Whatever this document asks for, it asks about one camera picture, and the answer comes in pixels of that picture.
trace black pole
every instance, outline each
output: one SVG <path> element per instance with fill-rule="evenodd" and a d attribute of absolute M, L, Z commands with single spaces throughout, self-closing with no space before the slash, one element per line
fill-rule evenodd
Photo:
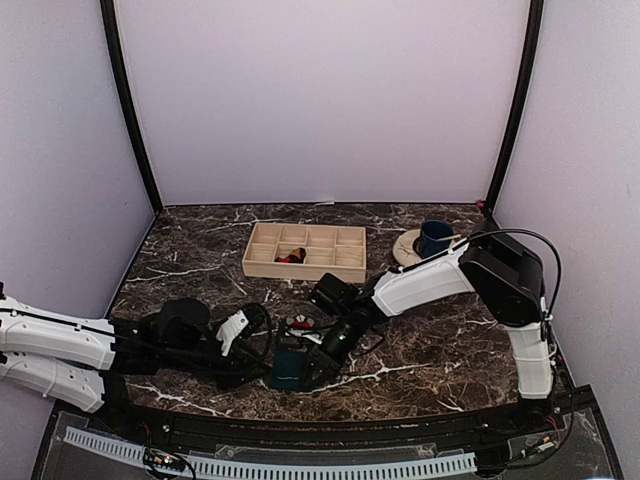
<path fill-rule="evenodd" d="M 147 156 L 147 151 L 142 141 L 142 134 L 140 133 L 138 117 L 136 116 L 136 110 L 133 106 L 133 98 L 131 97 L 131 89 L 129 88 L 129 80 L 124 65 L 113 0 L 100 0 L 100 7 L 102 8 L 104 33 L 107 37 L 107 47 L 109 48 L 109 57 L 111 58 L 111 69 L 113 70 L 113 77 L 116 81 L 118 96 L 120 97 L 120 107 L 122 108 L 122 114 L 124 115 L 124 121 L 127 125 L 127 131 L 129 132 L 133 153 L 138 163 L 140 175 L 142 175 L 144 187 L 147 190 L 149 202 L 151 202 L 155 213 L 158 214 L 163 208 L 162 200 L 156 181 L 153 178 L 149 157 Z"/>
<path fill-rule="evenodd" d="M 527 99 L 527 91 L 529 90 L 529 82 L 531 80 L 531 72 L 533 71 L 533 63 L 536 57 L 536 47 L 538 46 L 538 36 L 540 35 L 540 25 L 542 24 L 542 9 L 544 0 L 531 0 L 529 5 L 529 20 L 527 21 L 527 31 L 524 37 L 524 47 L 522 49 L 522 59 L 520 61 L 520 70 L 518 71 L 518 81 L 516 82 L 516 90 L 513 94 L 511 103 L 511 111 L 507 120 L 507 127 L 502 139 L 500 154 L 496 168 L 493 172 L 491 185 L 484 201 L 479 202 L 482 212 L 486 216 L 491 216 L 496 206 L 500 189 L 507 175 L 509 161 L 513 153 L 513 147 L 518 136 L 522 112 Z"/>

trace wooden tray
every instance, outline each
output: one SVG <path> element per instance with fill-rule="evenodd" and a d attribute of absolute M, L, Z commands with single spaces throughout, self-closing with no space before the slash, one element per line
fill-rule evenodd
<path fill-rule="evenodd" d="M 307 251 L 304 263 L 278 263 L 296 248 Z M 367 273 L 366 230 L 362 227 L 257 223 L 242 258 L 247 277 L 317 282 L 333 273 L 348 283 L 364 283 Z"/>

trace white panel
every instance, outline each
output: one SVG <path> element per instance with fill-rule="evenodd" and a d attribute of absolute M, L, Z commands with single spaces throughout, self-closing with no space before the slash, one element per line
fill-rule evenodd
<path fill-rule="evenodd" d="M 496 212 L 560 249 L 556 330 L 577 383 L 595 389 L 625 478 L 640 478 L 638 45 L 637 1 L 548 2 Z"/>
<path fill-rule="evenodd" d="M 152 219 L 97 1 L 0 1 L 0 281 L 96 317 Z M 51 403 L 0 384 L 4 479 L 26 480 Z"/>
<path fill-rule="evenodd" d="M 483 197 L 528 3 L 117 2 L 165 202 Z"/>

